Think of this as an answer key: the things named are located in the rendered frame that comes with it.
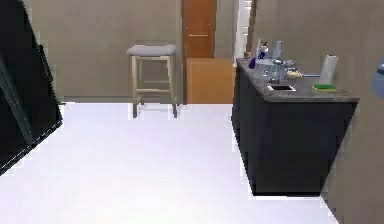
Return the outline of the grey cushioned wooden stool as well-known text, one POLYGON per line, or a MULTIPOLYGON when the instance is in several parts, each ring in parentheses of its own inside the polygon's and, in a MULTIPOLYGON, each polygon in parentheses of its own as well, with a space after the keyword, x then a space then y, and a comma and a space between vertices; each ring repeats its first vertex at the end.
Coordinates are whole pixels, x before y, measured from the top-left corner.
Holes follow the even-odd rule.
POLYGON ((126 51, 127 55, 131 58, 131 76, 132 76, 132 117, 136 118, 138 115, 138 105, 144 104, 143 95, 145 93, 167 93, 170 97, 170 104, 172 105, 172 113, 174 117, 178 116, 177 96, 174 87, 174 64, 173 58, 176 54, 175 45, 134 45, 126 51), (144 61, 165 61, 167 65, 167 81, 161 80, 161 83, 168 84, 167 89, 156 88, 140 88, 139 79, 142 72, 142 65, 144 61))

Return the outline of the orange wooden room door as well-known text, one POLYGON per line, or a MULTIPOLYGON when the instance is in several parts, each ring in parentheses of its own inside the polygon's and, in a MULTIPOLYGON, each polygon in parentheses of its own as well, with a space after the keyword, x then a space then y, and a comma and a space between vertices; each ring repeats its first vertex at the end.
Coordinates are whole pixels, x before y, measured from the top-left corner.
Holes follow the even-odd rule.
POLYGON ((211 58, 215 0, 185 0, 186 53, 188 58, 211 58), (209 37, 188 37, 208 34, 209 37))

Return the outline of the large black fridge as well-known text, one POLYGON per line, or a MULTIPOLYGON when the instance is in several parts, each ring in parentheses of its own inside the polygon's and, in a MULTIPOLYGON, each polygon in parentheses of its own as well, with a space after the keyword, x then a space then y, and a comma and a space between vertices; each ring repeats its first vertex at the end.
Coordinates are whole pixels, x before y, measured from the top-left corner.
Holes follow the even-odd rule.
POLYGON ((62 125, 23 0, 0 0, 0 176, 62 125))

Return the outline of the black kitchen counter cabinet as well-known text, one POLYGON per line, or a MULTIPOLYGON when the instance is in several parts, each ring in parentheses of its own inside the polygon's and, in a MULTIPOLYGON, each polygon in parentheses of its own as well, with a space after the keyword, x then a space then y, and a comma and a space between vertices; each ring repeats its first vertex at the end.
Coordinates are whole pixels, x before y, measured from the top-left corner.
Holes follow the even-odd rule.
POLYGON ((249 63, 236 60, 231 121, 252 194, 318 197, 359 98, 340 89, 315 91, 314 78, 272 84, 249 63))

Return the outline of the blue grey round object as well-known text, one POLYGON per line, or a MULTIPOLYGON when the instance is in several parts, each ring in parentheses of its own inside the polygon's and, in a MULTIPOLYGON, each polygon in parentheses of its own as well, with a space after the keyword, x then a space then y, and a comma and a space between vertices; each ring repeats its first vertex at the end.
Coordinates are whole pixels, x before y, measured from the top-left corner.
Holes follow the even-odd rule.
POLYGON ((384 99, 384 55, 380 58, 373 74, 371 90, 377 97, 384 99))

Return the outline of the green sponge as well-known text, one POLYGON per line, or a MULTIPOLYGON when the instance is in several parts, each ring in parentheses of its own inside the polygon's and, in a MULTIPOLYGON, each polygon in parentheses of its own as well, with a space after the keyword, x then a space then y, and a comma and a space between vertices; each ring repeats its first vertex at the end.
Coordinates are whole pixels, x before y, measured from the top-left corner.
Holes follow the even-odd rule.
POLYGON ((312 89, 315 91, 336 91, 337 88, 331 84, 315 84, 312 85, 312 89))

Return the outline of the white paper towel roll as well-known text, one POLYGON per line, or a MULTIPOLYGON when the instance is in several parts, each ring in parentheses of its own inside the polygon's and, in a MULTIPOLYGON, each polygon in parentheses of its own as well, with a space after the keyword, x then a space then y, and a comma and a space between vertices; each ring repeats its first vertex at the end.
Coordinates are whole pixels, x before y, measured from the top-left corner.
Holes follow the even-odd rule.
POLYGON ((319 82, 321 84, 331 84, 335 74, 338 57, 335 55, 326 55, 320 72, 319 82))

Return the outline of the white rimmed black sink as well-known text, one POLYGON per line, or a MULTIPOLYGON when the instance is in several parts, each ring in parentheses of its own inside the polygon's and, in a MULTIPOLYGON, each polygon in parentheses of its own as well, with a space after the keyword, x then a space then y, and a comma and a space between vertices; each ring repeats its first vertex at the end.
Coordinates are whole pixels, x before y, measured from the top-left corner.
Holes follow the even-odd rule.
POLYGON ((288 91, 295 92, 296 89, 290 85, 267 85, 270 91, 288 91))

